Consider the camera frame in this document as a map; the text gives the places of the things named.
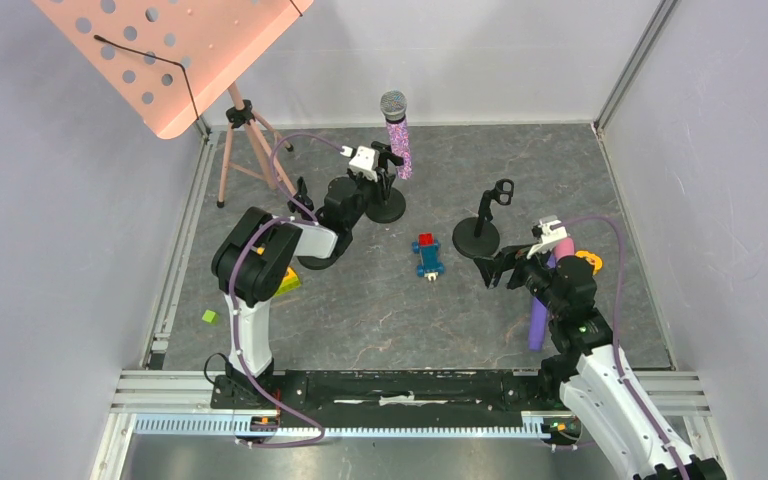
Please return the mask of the black microphone stand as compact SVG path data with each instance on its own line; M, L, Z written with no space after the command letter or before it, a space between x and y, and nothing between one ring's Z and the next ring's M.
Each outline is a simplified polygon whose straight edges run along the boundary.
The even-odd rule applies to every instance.
M500 179L495 185L482 193L477 214L461 220L454 228L452 243L455 249L466 258L493 255L500 244L500 234L492 223L491 204L507 206L514 193L514 182Z
M389 165L402 167L404 159L395 154L389 144L373 141L370 147L376 154L374 172L378 175L378 181L376 192L366 209L366 216L375 223L393 223L404 215L406 200L402 192L394 186L396 174L389 172Z
M297 213L302 223L301 246L296 249L298 262L309 270L319 271L329 268L337 261L336 233L326 234L326 228L319 224L314 213L313 200L308 195L308 188L303 176L295 182L295 193L288 201L291 212Z

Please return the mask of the purple toy microphone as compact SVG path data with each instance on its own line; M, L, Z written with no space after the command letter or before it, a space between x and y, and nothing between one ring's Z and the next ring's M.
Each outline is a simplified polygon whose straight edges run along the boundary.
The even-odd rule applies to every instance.
M528 332L528 348L533 352L540 352L543 349L548 316L546 306L538 298L533 297Z

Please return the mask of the glitter microphone silver head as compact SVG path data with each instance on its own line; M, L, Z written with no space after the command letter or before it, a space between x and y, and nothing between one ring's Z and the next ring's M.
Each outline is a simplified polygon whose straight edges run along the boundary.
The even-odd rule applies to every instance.
M394 154L403 159L398 167L398 176L408 180L412 177L412 155L407 124L407 99L398 90L385 92L380 99L380 110L386 120L390 146Z

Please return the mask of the pink toy microphone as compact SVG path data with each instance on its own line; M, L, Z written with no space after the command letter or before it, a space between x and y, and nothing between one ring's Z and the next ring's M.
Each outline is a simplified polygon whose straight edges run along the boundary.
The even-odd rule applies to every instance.
M554 258L559 261L565 257L574 256L576 253L576 247L574 240L567 237L561 240L553 249Z

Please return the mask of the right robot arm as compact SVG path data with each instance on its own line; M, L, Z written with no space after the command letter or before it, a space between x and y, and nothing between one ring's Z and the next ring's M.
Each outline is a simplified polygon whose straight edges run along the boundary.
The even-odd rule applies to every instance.
M592 265L570 255L550 267L546 255L526 253L511 246L473 261L487 287L509 272L508 289L526 288L548 311L557 353L538 371L540 400L569 409L622 479L725 478L717 459L701 457L672 429L628 365L596 307Z

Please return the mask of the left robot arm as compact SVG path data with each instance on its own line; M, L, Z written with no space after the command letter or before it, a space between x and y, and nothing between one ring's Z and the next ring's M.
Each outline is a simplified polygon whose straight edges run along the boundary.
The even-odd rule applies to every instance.
M269 315L291 262L326 269L349 248L361 217L381 224L398 220L405 200L394 182L393 174L384 173L376 181L359 174L337 177L311 217L278 217L251 207L215 253L211 271L230 314L228 361L243 372L235 392L248 406L262 407L274 394L274 381L264 374L274 363Z

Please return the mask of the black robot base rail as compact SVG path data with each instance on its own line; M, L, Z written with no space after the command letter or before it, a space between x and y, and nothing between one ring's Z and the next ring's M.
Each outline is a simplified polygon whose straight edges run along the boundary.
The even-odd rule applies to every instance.
M543 379L517 370L283 370L249 380L230 361L206 373L210 406L252 412L258 430L437 433L571 418Z

